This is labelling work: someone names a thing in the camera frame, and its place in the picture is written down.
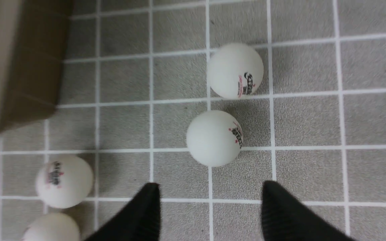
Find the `grid pattern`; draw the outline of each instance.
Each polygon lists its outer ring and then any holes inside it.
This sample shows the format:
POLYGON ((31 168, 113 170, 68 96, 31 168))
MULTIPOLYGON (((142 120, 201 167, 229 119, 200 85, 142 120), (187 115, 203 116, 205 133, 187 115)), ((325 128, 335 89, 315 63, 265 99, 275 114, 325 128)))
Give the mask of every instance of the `grid pattern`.
POLYGON ((58 212, 27 192, 36 161, 58 154, 78 154, 95 172, 93 193, 64 210, 83 238, 144 182, 156 181, 164 240, 259 240, 260 183, 272 179, 348 235, 386 240, 386 226, 379 224, 386 219, 386 2, 83 0, 75 14, 58 113, 0 137, 0 240, 17 240, 39 215, 58 212), (378 8, 383 14, 367 12, 378 8), (257 26, 264 34, 247 34, 257 26), (203 36, 180 28, 203 30, 203 36), (268 90, 228 101, 213 94, 203 72, 177 75, 201 70, 200 56, 209 61, 218 46, 235 40, 262 56, 268 90), (182 64, 172 70, 166 63, 182 64), (172 75, 189 83, 177 87, 172 75), (120 78, 129 85, 114 84, 120 78), (235 116, 249 140, 222 168, 200 166, 183 144, 191 119, 211 109, 235 116), (24 160, 13 164, 16 158, 24 160), (6 171, 19 166, 32 174, 6 171))

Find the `printed logo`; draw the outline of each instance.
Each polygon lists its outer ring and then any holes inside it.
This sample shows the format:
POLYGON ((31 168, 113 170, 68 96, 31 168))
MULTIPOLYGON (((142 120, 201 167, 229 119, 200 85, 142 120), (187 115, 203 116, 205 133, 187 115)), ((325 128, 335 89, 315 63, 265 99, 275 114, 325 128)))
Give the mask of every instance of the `printed logo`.
POLYGON ((229 128, 229 131, 231 131, 231 133, 236 137, 235 143, 238 143, 239 148, 241 148, 242 147, 242 129, 236 122, 233 122, 233 123, 235 124, 236 127, 229 128))
POLYGON ((50 188, 50 185, 57 186, 60 188, 60 176, 63 175, 63 172, 60 171, 62 164, 60 162, 53 162, 49 165, 47 169, 47 188, 50 188))
POLYGON ((239 75, 238 81, 238 97, 242 95, 249 95, 253 92, 253 87, 256 85, 253 84, 253 75, 248 72, 244 73, 244 76, 239 75))

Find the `brown box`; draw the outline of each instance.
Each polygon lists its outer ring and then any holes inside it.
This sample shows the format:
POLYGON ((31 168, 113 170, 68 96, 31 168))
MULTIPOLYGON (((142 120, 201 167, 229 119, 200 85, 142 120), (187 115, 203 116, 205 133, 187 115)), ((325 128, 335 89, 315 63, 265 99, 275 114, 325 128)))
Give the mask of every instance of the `brown box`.
POLYGON ((56 109, 72 0, 0 0, 0 132, 56 109))

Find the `table tennis ball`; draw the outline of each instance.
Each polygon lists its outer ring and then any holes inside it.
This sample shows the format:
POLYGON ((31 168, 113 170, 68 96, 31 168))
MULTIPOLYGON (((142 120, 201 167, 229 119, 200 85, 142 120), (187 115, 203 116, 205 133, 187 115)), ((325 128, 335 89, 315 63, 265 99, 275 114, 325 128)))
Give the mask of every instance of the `table tennis ball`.
POLYGON ((77 223, 66 214, 48 214, 31 223, 21 241, 79 241, 77 223))
POLYGON ((192 120, 187 130, 187 147, 192 157, 205 166, 223 166, 241 151, 242 129, 224 111, 208 111, 192 120))
POLYGON ((208 63, 207 78, 221 97, 239 99, 254 93, 263 80, 263 61, 245 44, 223 46, 208 63))
POLYGON ((83 201, 92 185, 92 169, 76 156, 62 156, 47 163, 35 180, 35 189, 41 200, 57 209, 67 209, 83 201))

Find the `white ping pong ball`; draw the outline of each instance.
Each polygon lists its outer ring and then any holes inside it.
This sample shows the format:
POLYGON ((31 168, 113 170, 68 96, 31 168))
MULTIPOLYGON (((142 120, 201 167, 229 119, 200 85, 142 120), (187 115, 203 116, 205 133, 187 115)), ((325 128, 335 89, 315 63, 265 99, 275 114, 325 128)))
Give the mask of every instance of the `white ping pong ball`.
POLYGON ((21 241, 79 241, 77 223, 66 214, 48 214, 31 223, 21 241))
POLYGON ((207 111, 196 116, 187 130, 187 147, 192 157, 205 166, 224 166, 242 147, 239 122, 224 111, 207 111))
POLYGON ((239 99, 254 93, 264 74, 260 55, 250 46, 232 43, 223 46, 208 63, 207 79, 221 97, 239 99))
POLYGON ((92 185, 92 169, 76 156, 62 156, 45 164, 35 180, 38 197, 56 209, 67 209, 81 203, 92 185))

